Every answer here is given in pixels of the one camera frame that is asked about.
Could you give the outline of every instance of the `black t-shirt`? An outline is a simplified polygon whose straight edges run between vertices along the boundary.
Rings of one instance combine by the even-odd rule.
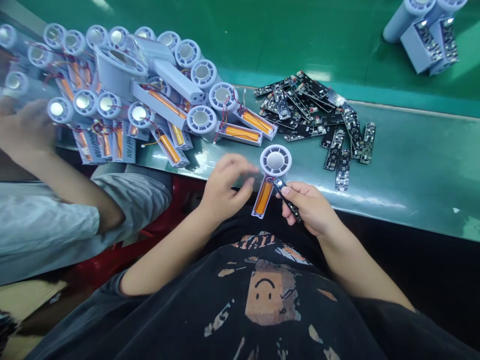
[[[123,273],[112,278],[27,358],[478,358],[422,314],[350,298],[320,263],[276,235],[262,231],[231,243],[242,230],[232,221],[213,235],[216,249],[152,295],[124,296]],[[282,235],[307,244],[291,228]],[[320,261],[313,248],[309,254]]]

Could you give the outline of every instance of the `pile of circuit boards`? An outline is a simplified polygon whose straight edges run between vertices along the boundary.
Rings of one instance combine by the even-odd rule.
[[[296,76],[257,88],[253,94],[265,96],[259,114],[278,125],[278,133],[287,143],[323,136],[320,146],[328,149],[323,168],[336,171],[338,191],[348,189],[351,159],[371,164],[375,123],[367,123],[362,136],[357,112],[332,88],[299,71]],[[349,149],[342,148],[346,134]]]

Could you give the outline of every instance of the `hand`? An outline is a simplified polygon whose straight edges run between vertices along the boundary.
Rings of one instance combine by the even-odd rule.
[[[15,100],[0,98],[0,149],[19,165],[25,157],[53,151],[55,127],[47,114],[47,103],[36,100],[14,114]]]
[[[259,169],[239,154],[226,154],[213,169],[198,206],[202,213],[219,225],[235,215],[252,195],[255,179],[249,177],[239,191],[232,189],[240,175],[255,174]]]
[[[292,181],[281,189],[281,194],[298,207],[301,219],[312,235],[328,235],[338,229],[338,226],[343,226],[330,203],[315,186]],[[297,222],[285,203],[282,205],[281,215],[290,226]]]

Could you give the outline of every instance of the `light blue sleeve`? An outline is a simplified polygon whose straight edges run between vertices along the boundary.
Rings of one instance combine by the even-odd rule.
[[[5,256],[93,238],[100,215],[94,206],[19,195],[0,197],[0,219],[0,254]]]

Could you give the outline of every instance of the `person's left hand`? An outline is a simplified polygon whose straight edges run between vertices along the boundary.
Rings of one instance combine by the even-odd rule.
[[[0,98],[0,149],[22,165],[22,159],[53,151],[55,127],[47,114],[48,100],[29,102],[14,114],[15,100]]]
[[[198,209],[215,225],[231,218],[252,195],[255,179],[249,177],[239,191],[232,189],[240,175],[256,174],[259,169],[239,154],[226,154],[213,169],[205,185]]]

